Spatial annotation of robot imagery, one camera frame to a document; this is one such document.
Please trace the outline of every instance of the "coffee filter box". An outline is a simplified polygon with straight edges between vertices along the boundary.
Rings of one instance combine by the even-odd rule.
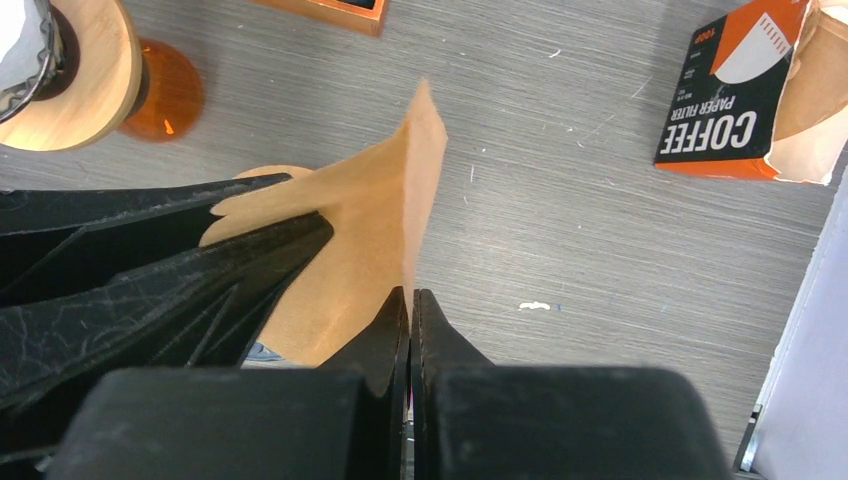
[[[692,36],[657,168],[830,182],[848,140],[848,0],[754,0]]]

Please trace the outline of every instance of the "wooden tray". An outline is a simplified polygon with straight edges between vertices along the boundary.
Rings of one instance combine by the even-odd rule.
[[[375,0],[374,8],[363,8],[339,0],[253,0],[254,2],[303,15],[356,32],[380,36],[389,0]]]
[[[111,133],[130,112],[141,84],[141,46],[120,0],[51,0],[79,41],[74,81],[0,125],[0,144],[50,152],[79,148]]]

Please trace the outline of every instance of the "orange carafe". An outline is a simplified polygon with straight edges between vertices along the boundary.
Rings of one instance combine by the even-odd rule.
[[[168,142],[188,133],[203,112],[203,82],[182,53],[141,38],[144,71],[136,105],[118,131],[147,142]]]

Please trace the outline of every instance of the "gray table surface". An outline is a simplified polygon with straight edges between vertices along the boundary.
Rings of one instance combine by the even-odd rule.
[[[321,167],[391,134],[426,75],[451,139],[419,285],[500,363],[684,373],[735,451],[835,190],[652,167],[691,32],[742,2],[392,0],[378,40],[247,0],[126,3],[201,72],[196,130],[0,147],[0,187]]]

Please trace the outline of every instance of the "black robotic claw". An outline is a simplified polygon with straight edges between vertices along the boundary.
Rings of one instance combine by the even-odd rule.
[[[212,205],[286,178],[0,196],[0,478],[730,478],[681,376],[495,366],[428,290],[315,369],[238,368],[333,230],[197,244]]]

